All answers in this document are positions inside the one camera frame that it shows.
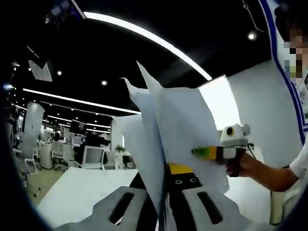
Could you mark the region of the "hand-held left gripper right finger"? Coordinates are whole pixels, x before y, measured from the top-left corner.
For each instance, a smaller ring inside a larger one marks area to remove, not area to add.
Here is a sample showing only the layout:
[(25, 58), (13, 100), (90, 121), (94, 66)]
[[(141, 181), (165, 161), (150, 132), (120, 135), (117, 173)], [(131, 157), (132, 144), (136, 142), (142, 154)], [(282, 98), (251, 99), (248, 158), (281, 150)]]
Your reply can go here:
[(187, 166), (168, 164), (167, 193), (178, 231), (273, 231), (274, 226), (254, 222), (240, 214), (235, 202), (203, 186)]

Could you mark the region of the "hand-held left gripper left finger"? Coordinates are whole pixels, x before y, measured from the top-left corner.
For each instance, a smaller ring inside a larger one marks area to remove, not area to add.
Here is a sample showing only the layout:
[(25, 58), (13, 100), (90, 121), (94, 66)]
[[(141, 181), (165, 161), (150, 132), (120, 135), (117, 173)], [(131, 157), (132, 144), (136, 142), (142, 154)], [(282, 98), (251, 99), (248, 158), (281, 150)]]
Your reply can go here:
[(57, 231), (154, 231), (158, 176), (139, 172), (75, 172), (77, 186), (53, 210)]

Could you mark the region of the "person's right hand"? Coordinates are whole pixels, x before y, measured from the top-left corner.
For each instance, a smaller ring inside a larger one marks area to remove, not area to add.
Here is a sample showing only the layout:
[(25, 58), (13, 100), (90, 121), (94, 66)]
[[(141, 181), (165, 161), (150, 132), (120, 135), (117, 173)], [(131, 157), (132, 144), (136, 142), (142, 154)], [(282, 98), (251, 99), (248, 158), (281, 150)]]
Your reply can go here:
[(226, 163), (226, 173), (229, 177), (249, 177), (258, 161), (244, 152)]

